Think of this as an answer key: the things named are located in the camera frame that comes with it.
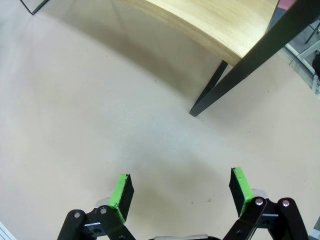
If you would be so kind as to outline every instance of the green gripper pad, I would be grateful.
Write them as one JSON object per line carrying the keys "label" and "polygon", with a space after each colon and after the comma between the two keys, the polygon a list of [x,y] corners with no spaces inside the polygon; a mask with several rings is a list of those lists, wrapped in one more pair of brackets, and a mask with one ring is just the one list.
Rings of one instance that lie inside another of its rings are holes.
{"label": "green gripper pad", "polygon": [[123,224],[126,222],[134,191],[130,174],[121,174],[108,205],[116,210]]}
{"label": "green gripper pad", "polygon": [[236,211],[240,217],[247,208],[248,203],[255,197],[241,167],[231,168],[229,187]]}

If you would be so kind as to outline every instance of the wooden table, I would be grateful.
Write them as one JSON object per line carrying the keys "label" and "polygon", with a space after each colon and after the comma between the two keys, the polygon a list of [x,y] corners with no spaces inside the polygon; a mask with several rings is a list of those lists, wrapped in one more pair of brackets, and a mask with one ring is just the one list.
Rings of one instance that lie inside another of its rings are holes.
{"label": "wooden table", "polygon": [[[186,33],[222,59],[191,109],[193,116],[249,76],[320,14],[319,2],[298,0],[266,33],[278,0],[122,1]],[[235,67],[217,84],[228,64]]]}

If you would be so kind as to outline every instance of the green tape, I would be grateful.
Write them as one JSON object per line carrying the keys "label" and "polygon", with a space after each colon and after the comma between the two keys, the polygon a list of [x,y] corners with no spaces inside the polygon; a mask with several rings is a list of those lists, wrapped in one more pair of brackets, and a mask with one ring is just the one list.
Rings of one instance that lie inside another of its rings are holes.
{"label": "green tape", "polygon": [[233,169],[233,172],[235,174],[235,177],[239,183],[239,186],[241,188],[241,191],[243,193],[243,197],[244,197],[244,203],[241,209],[241,213],[240,216],[244,213],[244,211],[246,210],[248,203],[251,201],[251,199],[253,199],[255,197],[254,193],[251,190],[251,187],[247,181],[247,178],[244,174],[244,171],[242,171],[241,167],[235,167]]}
{"label": "green tape", "polygon": [[121,201],[124,189],[125,189],[125,185],[126,185],[128,176],[129,176],[128,174],[121,174],[119,176],[118,182],[115,186],[112,197],[111,197],[109,204],[108,204],[112,209],[116,210],[116,212],[119,216],[119,219],[121,220],[121,222],[123,224],[126,222],[126,220],[124,219],[124,217],[119,209],[119,204],[120,204],[120,201]]}

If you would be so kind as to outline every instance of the screw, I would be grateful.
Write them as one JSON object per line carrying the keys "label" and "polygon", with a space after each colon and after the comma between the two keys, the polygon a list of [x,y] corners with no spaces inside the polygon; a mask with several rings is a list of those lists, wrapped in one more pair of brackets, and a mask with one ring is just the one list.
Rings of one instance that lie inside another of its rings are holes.
{"label": "screw", "polygon": [[282,205],[283,205],[284,207],[288,207],[289,204],[290,204],[290,202],[289,202],[288,200],[283,200],[283,202],[282,202]]}
{"label": "screw", "polygon": [[80,217],[80,213],[76,212],[73,216],[77,219],[78,217]]}
{"label": "screw", "polygon": [[101,213],[101,214],[105,214],[106,212],[107,212],[107,209],[101,208],[101,210],[100,210],[100,213]]}
{"label": "screw", "polygon": [[258,206],[262,205],[264,203],[264,201],[261,198],[257,198],[255,200],[255,204],[257,204]]}

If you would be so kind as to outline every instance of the pink object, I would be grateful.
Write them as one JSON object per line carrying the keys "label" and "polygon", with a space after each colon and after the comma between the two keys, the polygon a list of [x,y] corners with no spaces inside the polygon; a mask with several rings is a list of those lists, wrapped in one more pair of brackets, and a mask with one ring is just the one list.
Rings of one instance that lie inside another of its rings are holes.
{"label": "pink object", "polygon": [[280,0],[278,4],[278,8],[288,10],[292,4],[295,3],[296,0]]}

